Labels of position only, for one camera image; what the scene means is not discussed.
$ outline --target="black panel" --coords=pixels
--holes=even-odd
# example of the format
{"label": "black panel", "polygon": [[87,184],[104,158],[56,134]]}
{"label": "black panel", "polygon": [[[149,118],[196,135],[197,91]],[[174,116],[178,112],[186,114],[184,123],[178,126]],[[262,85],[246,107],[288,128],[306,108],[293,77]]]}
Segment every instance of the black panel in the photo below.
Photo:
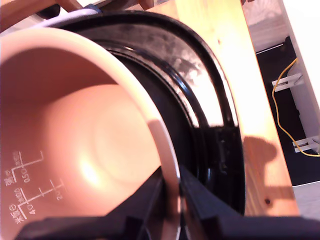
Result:
{"label": "black panel", "polygon": [[[296,58],[290,38],[287,37],[283,46],[265,51],[257,55],[264,86],[270,103],[273,119],[281,142],[286,165],[290,174],[292,185],[320,181],[320,161],[314,157],[295,153],[291,139],[278,127],[277,112],[272,99],[272,81],[277,80],[281,72]],[[279,109],[280,123],[295,140],[306,138],[300,122],[299,112],[296,109],[290,89],[278,91],[274,94]]]}

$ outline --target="wooden surface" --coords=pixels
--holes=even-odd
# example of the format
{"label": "wooden surface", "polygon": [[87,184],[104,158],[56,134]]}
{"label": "wooden surface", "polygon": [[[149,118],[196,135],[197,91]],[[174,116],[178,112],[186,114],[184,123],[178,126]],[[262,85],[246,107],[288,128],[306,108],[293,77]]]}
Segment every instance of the wooden surface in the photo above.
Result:
{"label": "wooden surface", "polygon": [[150,11],[180,20],[211,47],[228,79],[243,140],[246,215],[298,215],[287,165],[239,0],[170,0]]}
{"label": "wooden surface", "polygon": [[81,9],[77,0],[1,0],[0,33],[21,20],[56,3],[67,12]]}

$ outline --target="wood grain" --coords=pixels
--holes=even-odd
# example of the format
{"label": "wood grain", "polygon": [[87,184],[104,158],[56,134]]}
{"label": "wood grain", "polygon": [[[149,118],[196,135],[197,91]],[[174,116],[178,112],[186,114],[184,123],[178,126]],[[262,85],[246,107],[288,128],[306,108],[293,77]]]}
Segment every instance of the wood grain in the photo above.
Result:
{"label": "wood grain", "polygon": [[243,141],[246,215],[299,210],[239,0],[170,0],[151,12],[180,20],[211,47],[228,80]]}

